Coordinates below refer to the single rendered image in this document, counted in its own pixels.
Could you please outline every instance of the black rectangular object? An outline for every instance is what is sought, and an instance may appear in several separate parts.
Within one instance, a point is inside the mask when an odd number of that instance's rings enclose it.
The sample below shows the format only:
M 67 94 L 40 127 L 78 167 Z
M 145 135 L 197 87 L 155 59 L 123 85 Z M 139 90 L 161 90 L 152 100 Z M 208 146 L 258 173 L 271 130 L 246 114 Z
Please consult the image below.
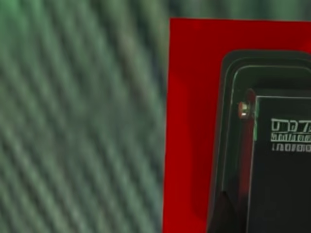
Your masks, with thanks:
M 257 91 L 255 103 L 246 232 L 309 233 L 311 97 Z

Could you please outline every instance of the red card corner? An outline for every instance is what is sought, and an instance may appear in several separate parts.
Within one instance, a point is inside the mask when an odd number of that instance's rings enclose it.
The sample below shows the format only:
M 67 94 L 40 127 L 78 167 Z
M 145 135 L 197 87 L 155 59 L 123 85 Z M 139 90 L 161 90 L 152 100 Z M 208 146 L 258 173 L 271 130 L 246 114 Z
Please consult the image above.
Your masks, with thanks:
M 205 233 L 220 68 L 233 50 L 311 51 L 310 22 L 170 21 L 163 233 Z

